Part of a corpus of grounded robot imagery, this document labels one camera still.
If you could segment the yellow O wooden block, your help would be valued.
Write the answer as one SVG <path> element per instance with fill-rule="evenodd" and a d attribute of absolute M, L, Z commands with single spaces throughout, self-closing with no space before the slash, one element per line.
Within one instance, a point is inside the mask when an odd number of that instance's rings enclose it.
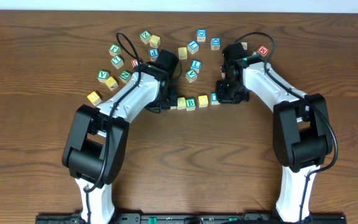
<path fill-rule="evenodd" d="M 177 99 L 177 109 L 183 110 L 186 108 L 186 98 L 185 97 L 179 97 Z"/>

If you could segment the blue T wooden block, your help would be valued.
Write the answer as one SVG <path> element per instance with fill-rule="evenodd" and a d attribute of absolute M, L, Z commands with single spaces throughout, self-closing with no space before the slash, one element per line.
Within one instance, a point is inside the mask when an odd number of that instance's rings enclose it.
<path fill-rule="evenodd" d="M 219 105 L 220 102 L 218 101 L 216 93 L 211 93 L 211 104 L 212 105 Z"/>

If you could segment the green B wooden block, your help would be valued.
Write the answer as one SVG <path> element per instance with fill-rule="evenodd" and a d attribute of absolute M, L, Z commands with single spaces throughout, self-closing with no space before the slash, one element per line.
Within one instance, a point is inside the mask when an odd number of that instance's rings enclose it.
<path fill-rule="evenodd" d="M 187 98 L 185 102 L 187 111 L 193 111 L 196 109 L 196 101 L 194 98 Z"/>

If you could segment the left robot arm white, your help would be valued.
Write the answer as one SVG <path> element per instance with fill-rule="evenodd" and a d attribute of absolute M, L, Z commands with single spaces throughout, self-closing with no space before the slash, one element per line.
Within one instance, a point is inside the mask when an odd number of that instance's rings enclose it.
<path fill-rule="evenodd" d="M 124 162 L 129 125 L 144 109 L 170 109 L 177 93 L 170 86 L 178 62 L 146 62 L 131 80 L 97 107 L 80 106 L 73 118 L 62 164 L 81 192 L 81 223 L 109 223 L 114 215 L 112 183 Z"/>

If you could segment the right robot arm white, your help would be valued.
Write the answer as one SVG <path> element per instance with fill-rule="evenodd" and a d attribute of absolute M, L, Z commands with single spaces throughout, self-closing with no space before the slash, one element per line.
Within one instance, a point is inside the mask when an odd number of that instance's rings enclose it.
<path fill-rule="evenodd" d="M 216 82 L 220 103 L 239 104 L 254 93 L 272 111 L 273 150 L 282 165 L 275 209 L 283 222 L 305 221 L 313 181 L 333 149 L 325 99 L 296 89 L 259 56 L 227 59 L 221 71 L 225 77 Z"/>

